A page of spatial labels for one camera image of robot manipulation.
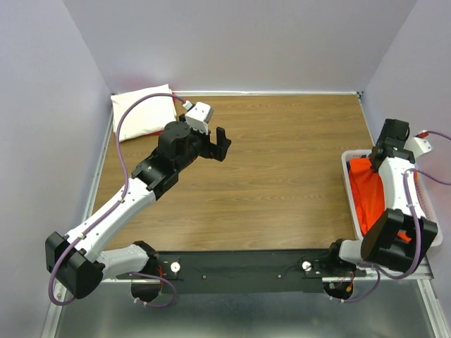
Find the orange t shirt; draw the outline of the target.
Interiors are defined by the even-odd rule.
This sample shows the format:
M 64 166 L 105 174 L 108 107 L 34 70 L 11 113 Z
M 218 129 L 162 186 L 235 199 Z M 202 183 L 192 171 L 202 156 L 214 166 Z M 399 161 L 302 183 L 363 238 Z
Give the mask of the orange t shirt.
M 357 237 L 363 239 L 385 211 L 383 183 L 370 169 L 370 160 L 363 156 L 346 162 L 350 192 L 357 220 Z

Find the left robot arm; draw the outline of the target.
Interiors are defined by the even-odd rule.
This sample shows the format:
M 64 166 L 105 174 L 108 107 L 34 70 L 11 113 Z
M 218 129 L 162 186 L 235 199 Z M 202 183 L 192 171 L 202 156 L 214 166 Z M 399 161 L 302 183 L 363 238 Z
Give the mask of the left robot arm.
M 44 243 L 46 268 L 52 302 L 54 282 L 60 282 L 74 299 L 90 295 L 101 281 L 137 273 L 151 277 L 156 270 L 151 247 L 145 243 L 131 244 L 124 249 L 106 251 L 106 245 L 136 215 L 155 204 L 179 180 L 180 173 L 198 158 L 222 162 L 231 140 L 222 127 L 216 129 L 216 141 L 204 120 L 191 113 L 167 124 L 158 137 L 156 148 L 131 173 L 119 191 L 97 212 L 65 235 L 53 232 Z

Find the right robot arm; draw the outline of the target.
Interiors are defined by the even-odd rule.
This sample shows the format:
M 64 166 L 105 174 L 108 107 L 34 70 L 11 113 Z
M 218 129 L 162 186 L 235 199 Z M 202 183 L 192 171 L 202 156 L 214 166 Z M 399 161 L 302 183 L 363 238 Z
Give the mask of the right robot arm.
M 421 207 L 414 179 L 417 158 L 432 147 L 409 132 L 409 123 L 385 120 L 368 157 L 371 173 L 381 179 L 385 209 L 362 239 L 339 239 L 331 244 L 324 258 L 329 274 L 338 276 L 350 266 L 370 265 L 400 280 L 417 269 L 441 235 L 437 222 Z

